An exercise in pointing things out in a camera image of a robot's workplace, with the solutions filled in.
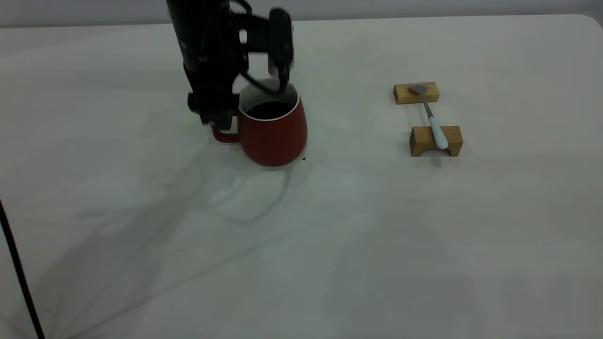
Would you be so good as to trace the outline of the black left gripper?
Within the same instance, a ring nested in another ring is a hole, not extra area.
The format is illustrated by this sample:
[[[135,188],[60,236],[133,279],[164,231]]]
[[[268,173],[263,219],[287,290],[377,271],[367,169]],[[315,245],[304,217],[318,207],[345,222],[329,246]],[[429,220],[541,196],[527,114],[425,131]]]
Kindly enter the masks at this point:
[[[238,94],[233,84],[240,73],[238,62],[183,63],[190,84],[187,105],[213,129],[230,130],[237,115]]]

